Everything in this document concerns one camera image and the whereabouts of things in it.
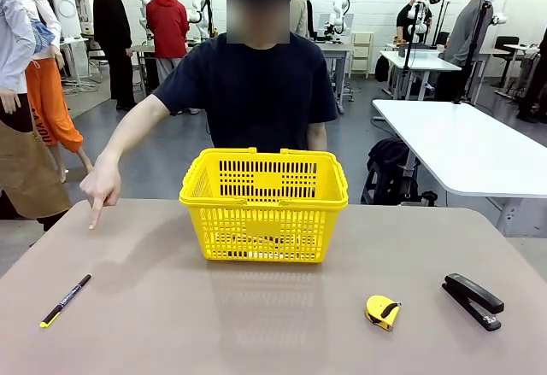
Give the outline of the person's right hand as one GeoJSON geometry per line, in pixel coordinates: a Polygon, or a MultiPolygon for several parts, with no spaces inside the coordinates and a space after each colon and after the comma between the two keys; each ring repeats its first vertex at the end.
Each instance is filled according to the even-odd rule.
{"type": "Polygon", "coordinates": [[[79,187],[91,206],[89,229],[93,230],[105,207],[114,206],[121,193],[120,157],[103,152],[93,169],[85,176],[79,187]]]}

